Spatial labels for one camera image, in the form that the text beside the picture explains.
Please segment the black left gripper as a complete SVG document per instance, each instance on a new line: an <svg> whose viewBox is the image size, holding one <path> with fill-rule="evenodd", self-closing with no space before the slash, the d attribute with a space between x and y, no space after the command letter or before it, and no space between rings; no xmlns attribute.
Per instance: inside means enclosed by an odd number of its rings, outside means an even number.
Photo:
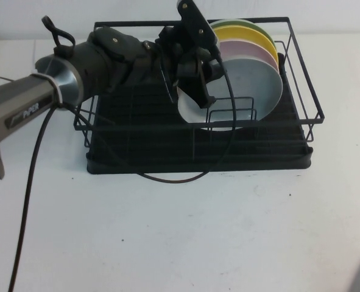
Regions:
<svg viewBox="0 0 360 292"><path fill-rule="evenodd" d="M206 85L224 75L219 62L217 36L211 26L165 26L155 41L143 41L150 65L142 75L141 84L166 87L171 102L178 102L174 92L194 88L194 101L201 109L216 101Z"/></svg>

